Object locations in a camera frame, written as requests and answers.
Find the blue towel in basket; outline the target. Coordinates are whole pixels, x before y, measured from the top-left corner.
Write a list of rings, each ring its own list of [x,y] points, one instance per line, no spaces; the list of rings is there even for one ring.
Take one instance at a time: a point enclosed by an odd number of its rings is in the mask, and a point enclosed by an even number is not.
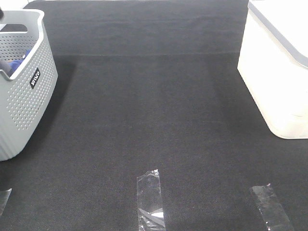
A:
[[[25,54],[22,56],[21,59],[16,59],[16,60],[11,60],[8,61],[8,65],[10,66],[10,75],[12,75],[17,68],[21,65],[21,63],[24,61],[24,59],[28,56],[28,54],[30,53],[30,50],[27,50],[25,52]]]

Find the clear tape strip centre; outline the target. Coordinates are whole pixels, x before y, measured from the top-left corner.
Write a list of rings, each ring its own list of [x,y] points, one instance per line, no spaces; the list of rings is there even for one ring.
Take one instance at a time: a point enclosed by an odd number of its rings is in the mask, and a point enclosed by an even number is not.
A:
[[[137,177],[137,212],[140,231],[165,231],[159,171]]]

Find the clear tape strip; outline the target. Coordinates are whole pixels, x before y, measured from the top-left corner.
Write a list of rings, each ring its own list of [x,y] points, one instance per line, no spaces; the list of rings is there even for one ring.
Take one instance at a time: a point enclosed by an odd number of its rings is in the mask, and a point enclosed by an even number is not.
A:
[[[137,177],[137,212],[140,231],[165,231],[159,171]]]
[[[3,214],[3,211],[4,211],[6,204],[9,200],[11,192],[12,192],[12,188],[4,190],[4,191],[0,191],[0,217]]]
[[[253,186],[249,190],[268,231],[294,231],[271,184]]]

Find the grey perforated laundry basket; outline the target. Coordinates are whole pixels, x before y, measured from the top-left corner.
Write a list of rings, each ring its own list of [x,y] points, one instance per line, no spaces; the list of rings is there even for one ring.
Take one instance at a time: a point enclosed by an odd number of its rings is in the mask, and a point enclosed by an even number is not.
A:
[[[21,61],[12,74],[0,71],[0,159],[18,155],[40,122],[53,94],[58,73],[45,30],[44,12],[6,10],[4,25],[25,31],[1,31],[0,59]]]

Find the white storage bin grey rim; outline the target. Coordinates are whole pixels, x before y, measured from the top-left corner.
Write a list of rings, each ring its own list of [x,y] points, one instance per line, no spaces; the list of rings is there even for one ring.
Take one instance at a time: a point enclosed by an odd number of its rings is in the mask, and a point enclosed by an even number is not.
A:
[[[308,3],[251,0],[238,71],[270,131],[308,136]]]

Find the clear tape strip right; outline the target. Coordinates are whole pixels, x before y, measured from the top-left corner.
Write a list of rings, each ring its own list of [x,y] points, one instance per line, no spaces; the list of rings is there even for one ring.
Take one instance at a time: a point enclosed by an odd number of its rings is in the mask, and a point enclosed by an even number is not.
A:
[[[271,184],[253,186],[249,190],[268,231],[294,231]]]

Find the clear tape strip left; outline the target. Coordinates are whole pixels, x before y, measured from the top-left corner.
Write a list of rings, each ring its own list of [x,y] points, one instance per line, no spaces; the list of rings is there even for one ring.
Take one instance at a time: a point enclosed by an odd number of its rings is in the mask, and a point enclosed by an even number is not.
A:
[[[3,211],[4,211],[6,204],[9,200],[11,192],[12,192],[12,188],[4,190],[4,191],[0,191],[0,217],[3,214]]]

